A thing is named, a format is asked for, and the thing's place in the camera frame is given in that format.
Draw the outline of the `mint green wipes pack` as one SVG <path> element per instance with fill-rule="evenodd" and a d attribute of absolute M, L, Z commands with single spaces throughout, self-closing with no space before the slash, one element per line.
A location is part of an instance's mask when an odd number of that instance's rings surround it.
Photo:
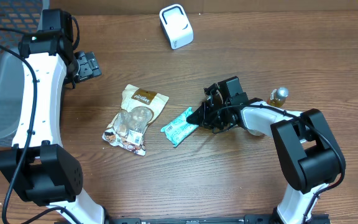
<path fill-rule="evenodd" d="M 166 138 L 177 147 L 185 138 L 198 128 L 196 124 L 190 124 L 186 121 L 187 117 L 193 114 L 192 107 L 187 108 L 181 115 L 164 126 L 160 131 L 166 135 Z"/>

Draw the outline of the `yellow dish soap bottle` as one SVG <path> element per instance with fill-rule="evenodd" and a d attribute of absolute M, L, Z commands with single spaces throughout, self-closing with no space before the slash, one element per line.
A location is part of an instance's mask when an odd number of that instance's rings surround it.
<path fill-rule="evenodd" d="M 267 103 L 270 106 L 274 106 L 277 108 L 281 108 L 284 103 L 286 102 L 287 97 L 289 96 L 289 91 L 285 87 L 280 87 L 274 89 L 271 94 L 270 98 L 268 99 Z"/>

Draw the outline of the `brown white snack bag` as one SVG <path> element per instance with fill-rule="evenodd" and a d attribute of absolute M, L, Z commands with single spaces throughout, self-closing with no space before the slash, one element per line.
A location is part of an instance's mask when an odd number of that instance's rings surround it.
<path fill-rule="evenodd" d="M 111 146 L 146 155 L 144 134 L 168 100 L 168 96 L 128 84 L 122 92 L 120 110 L 108 124 L 102 139 Z"/>

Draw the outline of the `green lid seasoning jar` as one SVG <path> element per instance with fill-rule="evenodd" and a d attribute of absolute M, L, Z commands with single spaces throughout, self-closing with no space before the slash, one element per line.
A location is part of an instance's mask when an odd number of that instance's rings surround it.
<path fill-rule="evenodd" d="M 254 129 L 248 129 L 248 132 L 251 134 L 251 135 L 254 135 L 254 136 L 263 136 L 264 133 L 260 132 L 260 131 L 257 131 L 257 130 L 254 130 Z"/>

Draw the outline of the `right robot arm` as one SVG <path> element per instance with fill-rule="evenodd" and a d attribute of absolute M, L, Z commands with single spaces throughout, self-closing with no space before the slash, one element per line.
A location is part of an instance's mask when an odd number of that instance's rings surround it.
<path fill-rule="evenodd" d="M 312 210 L 320 195 L 344 179 L 346 162 L 322 112 L 288 111 L 249 99 L 237 76 L 204 89 L 206 99 L 187 122 L 214 134 L 235 126 L 273 138 L 288 183 L 271 214 L 245 215 L 244 223 L 330 223 Z"/>

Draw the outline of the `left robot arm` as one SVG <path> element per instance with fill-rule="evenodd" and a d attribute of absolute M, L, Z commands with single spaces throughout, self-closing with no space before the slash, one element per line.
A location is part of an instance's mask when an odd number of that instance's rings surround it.
<path fill-rule="evenodd" d="M 106 209 L 83 187 L 79 161 L 63 148 L 60 111 L 64 85 L 100 76 L 94 53 L 77 50 L 79 28 L 68 12 L 45 9 L 42 27 L 26 33 L 17 57 L 24 69 L 21 115 L 12 147 L 0 151 L 9 193 L 68 223 L 108 223 Z"/>

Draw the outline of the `white barcode scanner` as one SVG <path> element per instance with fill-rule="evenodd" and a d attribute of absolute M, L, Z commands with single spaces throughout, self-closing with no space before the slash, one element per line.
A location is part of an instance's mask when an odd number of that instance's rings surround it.
<path fill-rule="evenodd" d="M 184 8 L 172 4 L 159 12 L 160 25 L 173 50 L 190 44 L 194 33 Z"/>

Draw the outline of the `grey plastic shopping basket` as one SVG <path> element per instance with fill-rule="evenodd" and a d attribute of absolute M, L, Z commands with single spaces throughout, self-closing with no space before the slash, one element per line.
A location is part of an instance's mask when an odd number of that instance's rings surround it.
<path fill-rule="evenodd" d="M 0 1 L 0 44 L 14 52 L 21 32 L 40 28 L 40 15 L 50 6 L 49 0 Z M 24 89 L 22 62 L 0 49 L 0 146 L 10 147 L 21 113 Z"/>

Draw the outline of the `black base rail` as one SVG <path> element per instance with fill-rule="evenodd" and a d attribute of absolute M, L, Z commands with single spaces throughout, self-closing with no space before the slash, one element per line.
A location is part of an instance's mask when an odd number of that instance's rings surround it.
<path fill-rule="evenodd" d="M 268 224 L 271 215 L 245 215 L 244 217 L 193 218 L 193 219 L 151 219 L 117 218 L 115 224 Z"/>

